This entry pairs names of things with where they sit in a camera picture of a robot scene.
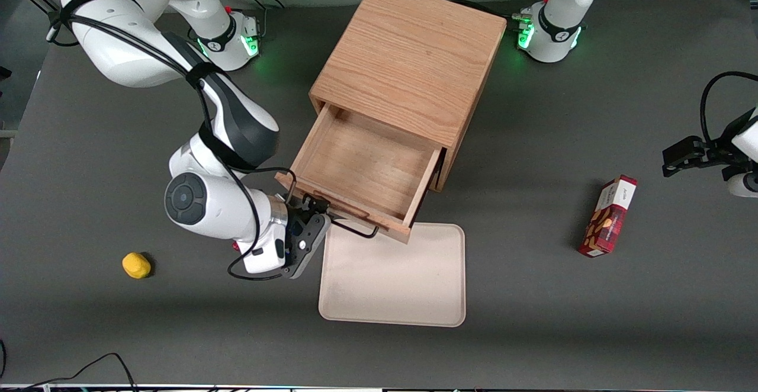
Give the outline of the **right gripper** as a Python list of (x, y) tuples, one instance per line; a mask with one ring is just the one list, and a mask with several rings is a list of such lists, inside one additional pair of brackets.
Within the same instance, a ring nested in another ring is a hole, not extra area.
[(263, 209), (258, 210), (257, 244), (243, 259), (249, 274), (268, 274), (284, 267), (287, 225), (289, 234), (301, 234), (313, 215), (327, 214), (330, 209), (330, 201), (308, 193), (301, 201), (290, 201), (288, 210), (282, 198), (268, 200), (268, 216)]

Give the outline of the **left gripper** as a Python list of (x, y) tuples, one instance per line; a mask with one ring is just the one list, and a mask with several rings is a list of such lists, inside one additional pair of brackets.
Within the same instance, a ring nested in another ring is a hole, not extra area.
[[(748, 113), (747, 122), (732, 138), (732, 144), (752, 162), (757, 162), (757, 109)], [(672, 177), (680, 171), (739, 165), (734, 153), (723, 139), (706, 141), (698, 136), (688, 136), (663, 150), (663, 176)]]

